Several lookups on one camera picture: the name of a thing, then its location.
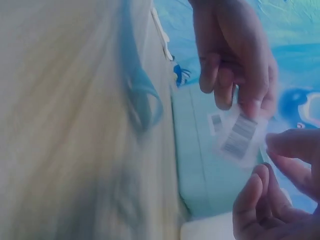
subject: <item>paper tag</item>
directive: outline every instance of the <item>paper tag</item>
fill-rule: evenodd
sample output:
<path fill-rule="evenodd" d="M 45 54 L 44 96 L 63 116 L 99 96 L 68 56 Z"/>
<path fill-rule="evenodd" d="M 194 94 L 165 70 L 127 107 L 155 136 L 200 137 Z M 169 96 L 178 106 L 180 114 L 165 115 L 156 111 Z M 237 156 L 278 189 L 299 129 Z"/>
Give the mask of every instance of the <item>paper tag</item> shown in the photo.
<path fill-rule="evenodd" d="M 223 115 L 221 112 L 216 112 L 212 114 L 208 114 L 208 123 L 210 128 L 211 136 L 215 136 L 223 129 Z"/>
<path fill-rule="evenodd" d="M 233 106 L 220 133 L 217 150 L 242 168 L 254 167 L 267 124 L 262 117 L 249 119 L 238 105 Z"/>

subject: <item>white object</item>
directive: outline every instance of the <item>white object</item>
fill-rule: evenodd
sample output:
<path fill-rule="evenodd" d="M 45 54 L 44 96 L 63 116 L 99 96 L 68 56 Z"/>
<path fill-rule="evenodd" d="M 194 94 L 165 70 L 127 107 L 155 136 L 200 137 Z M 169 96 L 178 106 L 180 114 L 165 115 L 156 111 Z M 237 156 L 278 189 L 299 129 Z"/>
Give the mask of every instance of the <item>white object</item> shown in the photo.
<path fill-rule="evenodd" d="M 225 118 L 215 150 L 241 168 L 252 168 L 257 163 L 267 124 L 268 121 L 262 117 L 249 119 L 235 104 Z"/>
<path fill-rule="evenodd" d="M 160 38 L 161 38 L 161 44 L 163 46 L 163 52 L 166 56 L 167 59 L 169 59 L 170 61 L 173 61 L 174 58 L 172 57 L 169 49 L 168 49 L 168 42 L 170 42 L 170 39 L 169 39 L 169 36 L 165 33 L 164 29 L 162 28 L 162 25 L 160 23 L 160 19 L 159 19 L 159 16 L 158 16 L 158 12 L 157 10 L 153 7 L 151 9 L 151 15 L 153 17 L 153 20 L 154 20 L 154 23 L 155 23 L 155 26 L 156 26 L 156 29 L 160 35 Z"/>
<path fill-rule="evenodd" d="M 232 212 L 185 223 L 180 240 L 235 240 Z"/>

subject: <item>barcode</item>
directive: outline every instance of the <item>barcode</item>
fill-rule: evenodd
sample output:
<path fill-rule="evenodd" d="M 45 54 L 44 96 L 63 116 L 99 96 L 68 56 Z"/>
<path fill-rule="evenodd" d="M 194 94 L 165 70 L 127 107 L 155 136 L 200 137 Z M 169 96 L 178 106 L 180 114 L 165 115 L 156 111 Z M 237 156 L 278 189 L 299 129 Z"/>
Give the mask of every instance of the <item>barcode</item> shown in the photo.
<path fill-rule="evenodd" d="M 255 134 L 257 125 L 257 122 L 240 114 L 221 150 L 238 160 L 243 159 Z"/>
<path fill-rule="evenodd" d="M 222 129 L 222 120 L 219 114 L 211 115 L 211 122 L 215 133 Z"/>

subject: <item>bed sheet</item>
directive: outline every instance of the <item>bed sheet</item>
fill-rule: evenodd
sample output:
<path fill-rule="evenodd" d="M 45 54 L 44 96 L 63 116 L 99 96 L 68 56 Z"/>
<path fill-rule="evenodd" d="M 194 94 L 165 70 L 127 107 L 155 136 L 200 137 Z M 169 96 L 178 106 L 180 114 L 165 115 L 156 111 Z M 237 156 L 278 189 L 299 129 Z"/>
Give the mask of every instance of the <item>bed sheet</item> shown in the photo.
<path fill-rule="evenodd" d="M 320 1 L 248 0 L 248 2 L 263 24 L 279 66 L 278 111 L 270 121 L 268 131 L 318 128 L 320 126 L 320 111 L 317 108 L 320 101 L 320 15 L 317 13 L 320 10 Z M 168 44 L 170 52 L 181 68 L 190 71 L 190 78 L 185 84 L 197 83 L 200 65 L 195 45 L 191 6 L 187 0 L 155 0 L 155 5 L 162 26 L 170 37 Z M 182 86 L 178 92 L 185 91 L 184 88 L 186 86 Z M 174 94 L 172 100 L 182 98 L 179 95 Z M 176 102 L 181 106 L 188 104 L 179 101 Z M 173 112 L 177 134 L 177 128 L 181 129 L 180 126 L 184 125 L 181 122 L 177 123 L 177 118 L 179 121 L 187 121 L 187 115 L 175 108 Z M 264 160 L 269 161 L 263 148 L 261 153 Z M 310 213 L 314 211 L 315 202 L 302 195 L 277 169 L 276 175 L 280 186 L 289 192 L 294 207 Z M 192 204 L 205 207 L 201 201 Z"/>

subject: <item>hand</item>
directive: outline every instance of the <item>hand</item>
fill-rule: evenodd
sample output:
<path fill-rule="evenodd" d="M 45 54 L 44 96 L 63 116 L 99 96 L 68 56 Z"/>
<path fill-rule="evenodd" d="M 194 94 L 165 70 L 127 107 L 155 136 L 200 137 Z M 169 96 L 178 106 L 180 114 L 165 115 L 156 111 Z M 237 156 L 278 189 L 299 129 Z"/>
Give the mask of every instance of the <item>hand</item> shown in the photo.
<path fill-rule="evenodd" d="M 320 203 L 320 130 L 289 130 L 268 135 L 266 141 L 275 165 L 300 191 Z M 292 158 L 310 163 L 312 170 Z M 317 240 L 319 212 L 319 206 L 314 214 L 293 208 L 266 163 L 253 170 L 234 203 L 234 236 L 237 240 Z"/>
<path fill-rule="evenodd" d="M 249 117 L 272 117 L 278 69 L 259 18 L 245 0 L 189 0 L 201 65 L 200 89 L 228 110 L 236 84 Z"/>

